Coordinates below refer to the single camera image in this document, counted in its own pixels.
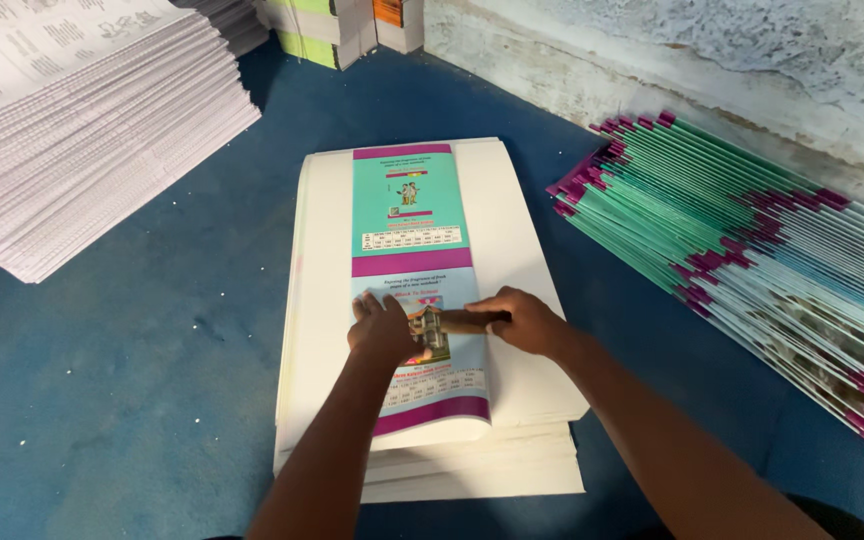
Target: house illustration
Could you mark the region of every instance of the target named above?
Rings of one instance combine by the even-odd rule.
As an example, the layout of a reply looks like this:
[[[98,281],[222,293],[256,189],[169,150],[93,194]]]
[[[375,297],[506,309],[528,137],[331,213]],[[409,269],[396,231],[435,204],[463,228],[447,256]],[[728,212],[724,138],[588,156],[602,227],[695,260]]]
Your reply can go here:
[[[451,358],[449,335],[442,331],[439,313],[442,310],[434,305],[426,305],[419,311],[409,314],[409,330],[416,341],[432,351],[432,357],[415,363],[447,361]]]

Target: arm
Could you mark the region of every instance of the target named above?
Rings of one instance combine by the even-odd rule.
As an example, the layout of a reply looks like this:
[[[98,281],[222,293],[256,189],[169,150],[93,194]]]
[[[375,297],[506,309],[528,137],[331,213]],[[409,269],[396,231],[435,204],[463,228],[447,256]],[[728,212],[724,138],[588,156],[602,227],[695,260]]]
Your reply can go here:
[[[498,338],[556,362],[582,391],[655,512],[681,539],[831,538],[714,436],[541,300],[502,287],[471,312],[511,313]]]
[[[402,306],[352,302],[351,353],[248,527],[248,540],[352,538],[372,433],[396,367],[420,355]]]

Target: stack of notebook covers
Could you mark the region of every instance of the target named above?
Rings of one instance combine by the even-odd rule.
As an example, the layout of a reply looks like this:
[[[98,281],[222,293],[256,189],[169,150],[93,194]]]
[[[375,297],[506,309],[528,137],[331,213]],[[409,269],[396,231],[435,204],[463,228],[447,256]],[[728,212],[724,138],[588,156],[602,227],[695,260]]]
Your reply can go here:
[[[191,8],[208,18],[208,22],[228,42],[228,51],[236,58],[269,41],[269,29],[259,22],[256,8],[249,0],[171,0],[177,8]]]
[[[864,438],[864,204],[667,111],[592,128],[556,211]]]
[[[425,0],[372,0],[378,43],[402,54],[426,42]]]
[[[274,470],[335,383],[351,302],[394,295],[431,351],[396,371],[363,502],[583,491],[568,422],[588,404],[546,358],[444,331],[442,311],[509,285],[561,306],[495,138],[308,155],[296,197]]]
[[[204,16],[0,0],[0,266],[38,283],[259,117]]]
[[[260,0],[282,50],[345,69],[378,45],[372,0]]]

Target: purple border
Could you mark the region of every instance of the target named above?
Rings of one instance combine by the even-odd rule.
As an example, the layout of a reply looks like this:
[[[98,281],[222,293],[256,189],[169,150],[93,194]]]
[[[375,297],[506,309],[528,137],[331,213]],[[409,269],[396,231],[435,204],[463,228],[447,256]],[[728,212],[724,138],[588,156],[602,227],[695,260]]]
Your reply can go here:
[[[450,144],[410,144],[408,146],[381,146],[379,148],[358,148],[352,150],[353,160],[370,158],[394,158],[409,154],[451,154]]]
[[[354,256],[352,258],[352,276],[354,278],[384,276],[386,274],[464,268],[472,265],[473,252],[469,248],[374,254]]]
[[[385,436],[450,416],[478,416],[488,421],[490,420],[489,400],[477,396],[459,396],[435,401],[405,412],[396,412],[379,418],[375,422],[372,436]]]

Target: printed worksheet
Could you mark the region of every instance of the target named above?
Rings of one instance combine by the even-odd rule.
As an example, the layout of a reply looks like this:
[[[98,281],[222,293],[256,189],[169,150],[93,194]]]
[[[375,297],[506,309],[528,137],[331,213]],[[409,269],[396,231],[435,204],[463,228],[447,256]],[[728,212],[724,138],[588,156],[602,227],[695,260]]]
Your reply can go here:
[[[446,324],[479,300],[450,145],[356,150],[352,170],[352,294],[393,296],[425,348],[395,370],[373,435],[450,417],[488,422],[485,336]]]
[[[167,0],[0,0],[0,109],[192,13]]]

